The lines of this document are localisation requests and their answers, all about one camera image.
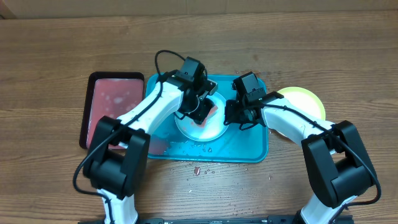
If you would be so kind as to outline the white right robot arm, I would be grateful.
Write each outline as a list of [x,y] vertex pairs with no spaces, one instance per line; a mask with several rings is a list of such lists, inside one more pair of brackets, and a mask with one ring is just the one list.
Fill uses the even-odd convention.
[[293,223],[337,223],[343,210],[381,198],[381,185],[355,125],[332,123],[295,107],[278,92],[227,100],[224,124],[240,130],[260,124],[302,147],[313,196]]

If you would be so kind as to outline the yellow-green plate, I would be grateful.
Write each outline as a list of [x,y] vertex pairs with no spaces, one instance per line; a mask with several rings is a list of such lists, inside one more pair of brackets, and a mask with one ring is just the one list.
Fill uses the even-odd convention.
[[298,86],[290,86],[280,89],[277,92],[306,114],[316,119],[326,120],[326,112],[323,103],[319,97],[310,90]]

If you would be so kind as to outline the green and orange sponge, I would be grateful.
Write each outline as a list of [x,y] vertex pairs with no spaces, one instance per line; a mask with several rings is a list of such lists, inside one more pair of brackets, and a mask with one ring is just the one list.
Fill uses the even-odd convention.
[[213,106],[212,109],[209,111],[206,118],[203,120],[201,124],[195,123],[198,127],[204,128],[206,126],[207,121],[214,116],[216,111],[218,110],[217,106]]

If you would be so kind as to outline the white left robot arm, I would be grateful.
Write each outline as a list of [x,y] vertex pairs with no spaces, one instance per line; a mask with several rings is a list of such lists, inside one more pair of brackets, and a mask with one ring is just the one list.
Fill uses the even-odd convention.
[[170,77],[159,80],[133,110],[98,121],[88,154],[75,172],[90,180],[92,195],[102,198],[103,223],[137,223],[134,193],[146,168],[151,135],[175,112],[204,122],[213,106],[208,96],[216,90],[216,82],[206,78]]

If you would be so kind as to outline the light blue plate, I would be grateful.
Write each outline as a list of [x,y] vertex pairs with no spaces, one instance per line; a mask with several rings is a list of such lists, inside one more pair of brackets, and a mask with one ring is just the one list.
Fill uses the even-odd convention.
[[225,98],[216,92],[214,95],[208,96],[207,99],[210,99],[214,103],[214,106],[218,107],[218,110],[214,116],[207,121],[204,128],[198,127],[190,118],[178,119],[175,117],[178,129],[191,140],[212,141],[224,134],[228,128],[223,124],[224,108],[226,105]]

